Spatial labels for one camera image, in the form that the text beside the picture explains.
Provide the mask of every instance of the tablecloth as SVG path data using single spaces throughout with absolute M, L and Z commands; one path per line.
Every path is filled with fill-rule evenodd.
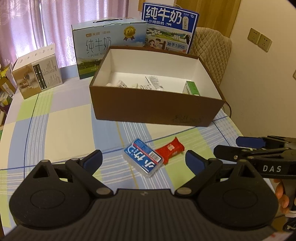
M 17 92 L 6 118 L 0 141 L 0 213 L 4 233 L 15 226 L 9 199 L 26 175 L 42 159 L 63 162 L 100 149 L 103 164 L 94 177 L 113 191 L 118 188 L 170 188 L 172 192 L 194 174 L 185 164 L 186 150 L 204 158 L 214 157 L 216 145 L 236 146 L 241 135 L 221 110 L 208 127 L 170 126 L 97 120 L 89 82 L 68 79 L 63 85 L 24 100 Z M 123 158 L 123 148 L 140 138 L 153 149 L 177 136 L 185 152 L 144 178 Z

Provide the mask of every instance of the gold medal emblem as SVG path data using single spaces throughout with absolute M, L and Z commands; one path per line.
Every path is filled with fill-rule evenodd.
M 125 38 L 123 40 L 128 40 L 129 38 L 131 38 L 131 40 L 135 39 L 133 36 L 136 33 L 136 29 L 133 26 L 128 26 L 127 28 L 125 28 L 125 30 L 123 31 L 123 34 L 125 36 Z

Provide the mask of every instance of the human hand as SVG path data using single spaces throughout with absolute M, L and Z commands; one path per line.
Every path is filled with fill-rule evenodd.
M 287 214 L 290 211 L 290 209 L 288 208 L 290 200 L 289 200 L 289 197 L 286 194 L 284 194 L 285 189 L 284 189 L 283 182 L 281 179 L 274 179 L 274 182 L 279 183 L 276 187 L 275 195 L 280 204 L 280 211 L 283 214 Z

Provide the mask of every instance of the blue line on tablecloth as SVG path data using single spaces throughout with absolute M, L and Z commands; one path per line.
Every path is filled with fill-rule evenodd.
M 25 159 L 26 159 L 26 149 L 27 149 L 28 135 L 29 135 L 30 126 L 31 126 L 31 122 L 32 122 L 32 118 L 33 118 L 33 114 L 34 114 L 34 110 L 35 110 L 35 107 L 36 107 L 36 103 L 37 103 L 38 97 L 39 97 L 39 93 L 38 93 L 38 96 L 37 96 L 37 98 L 36 98 L 36 102 L 35 102 L 35 105 L 34 105 L 34 109 L 33 109 L 33 111 L 32 111 L 32 116 L 31 116 L 31 119 L 30 119 L 30 124 L 29 124 L 28 133 L 27 133 L 27 138 L 26 138 L 25 151 L 24 151 L 24 166 L 23 166 L 23 168 L 24 168 L 24 178 L 25 178 Z
M 228 116 L 221 117 L 221 118 L 219 118 L 219 119 L 217 119 L 217 120 L 214 120 L 214 121 L 218 121 L 218 120 L 224 119 L 224 118 L 226 118 L 226 117 L 228 117 Z M 145 142 L 145 143 L 149 143 L 149 142 L 153 142 L 153 141 L 156 141 L 156 140 L 160 140 L 160 139 L 162 139 L 162 138 L 170 137 L 170 136 L 173 136 L 173 135 L 176 135 L 176 134 L 179 134 L 179 133 L 182 133 L 182 132 L 188 131 L 188 130 L 192 130 L 192 129 L 194 129 L 194 128 L 197 128 L 197 127 L 195 126 L 195 127 L 192 127 L 192 128 L 186 129 L 186 130 L 183 130 L 183 131 L 179 131 L 179 132 L 176 132 L 176 133 L 173 133 L 173 134 L 167 135 L 167 136 L 159 137 L 159 138 L 156 138 L 156 139 L 153 139 L 153 140 L 147 141 L 147 142 Z M 115 150 L 102 152 L 102 154 L 108 154 L 108 153 L 112 153 L 112 152 L 119 151 L 119 150 L 123 150 L 123 149 L 124 149 L 124 148 L 118 148 L 118 149 L 115 149 Z M 26 167 L 34 167 L 34 166 L 36 166 L 36 165 L 29 165 L 29 166 L 25 166 L 25 165 L 24 165 L 23 167 L 12 167 L 12 168 L 0 169 L 0 171 L 23 168 L 23 169 L 24 169 L 24 175 L 25 175 L 25 168 L 26 168 Z

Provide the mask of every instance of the ribbed black surface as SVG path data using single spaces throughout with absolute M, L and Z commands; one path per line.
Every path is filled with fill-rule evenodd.
M 97 200 L 86 216 L 64 228 L 32 230 L 16 227 L 4 240 L 30 241 L 261 241 L 274 230 L 233 231 L 204 218 L 189 199 L 170 190 L 119 190 Z

